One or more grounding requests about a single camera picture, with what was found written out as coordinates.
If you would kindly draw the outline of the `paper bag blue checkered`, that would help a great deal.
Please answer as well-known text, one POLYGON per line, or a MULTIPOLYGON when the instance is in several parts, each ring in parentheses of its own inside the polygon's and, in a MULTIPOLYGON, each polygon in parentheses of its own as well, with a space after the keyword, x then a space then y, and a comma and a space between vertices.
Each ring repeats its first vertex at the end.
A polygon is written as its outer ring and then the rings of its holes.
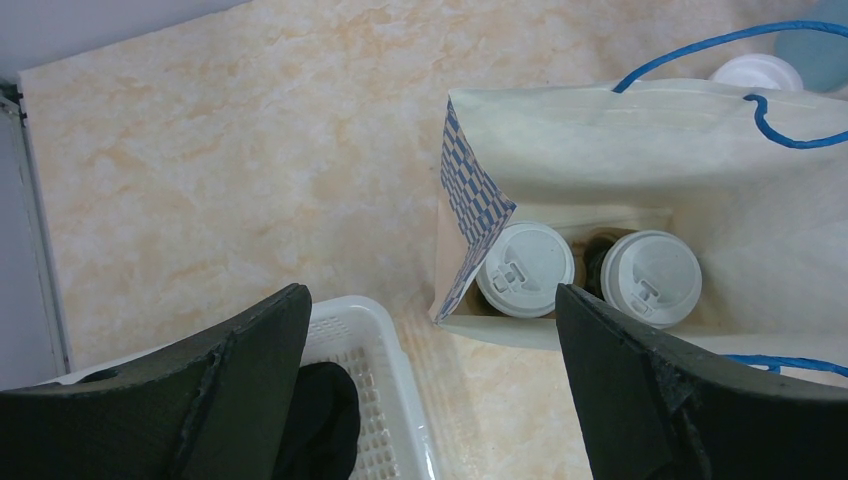
POLYGON ((678 58, 792 30, 751 27, 662 55, 622 80, 448 95, 429 314, 472 338, 552 349, 548 318, 460 314, 501 232, 547 225, 572 244, 597 228, 659 230, 702 271, 699 301, 659 329, 746 366, 847 383, 847 104, 809 91, 651 80, 678 58))

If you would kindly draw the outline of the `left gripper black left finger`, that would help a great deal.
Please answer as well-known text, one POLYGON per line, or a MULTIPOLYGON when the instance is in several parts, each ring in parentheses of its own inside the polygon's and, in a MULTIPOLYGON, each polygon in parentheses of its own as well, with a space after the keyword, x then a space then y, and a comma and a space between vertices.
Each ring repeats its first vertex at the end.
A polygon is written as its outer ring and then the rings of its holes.
POLYGON ((77 382, 4 391, 2 477, 270 478, 311 310, 292 284, 77 382))

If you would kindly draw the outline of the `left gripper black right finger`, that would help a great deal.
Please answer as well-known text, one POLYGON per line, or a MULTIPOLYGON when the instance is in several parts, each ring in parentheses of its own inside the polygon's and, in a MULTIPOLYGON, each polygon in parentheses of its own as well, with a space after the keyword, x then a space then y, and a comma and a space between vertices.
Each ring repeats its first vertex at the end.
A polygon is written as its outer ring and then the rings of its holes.
POLYGON ((597 479, 843 479, 847 392, 645 325, 573 285, 556 327, 597 479))

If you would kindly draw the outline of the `white cup lid stack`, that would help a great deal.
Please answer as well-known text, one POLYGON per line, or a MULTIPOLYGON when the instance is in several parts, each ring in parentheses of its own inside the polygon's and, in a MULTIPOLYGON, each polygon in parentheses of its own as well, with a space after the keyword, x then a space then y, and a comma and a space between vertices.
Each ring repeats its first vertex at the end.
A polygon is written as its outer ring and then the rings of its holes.
POLYGON ((783 91, 803 91, 800 74, 788 62, 767 54, 746 54, 720 66, 710 81, 739 86, 783 91))

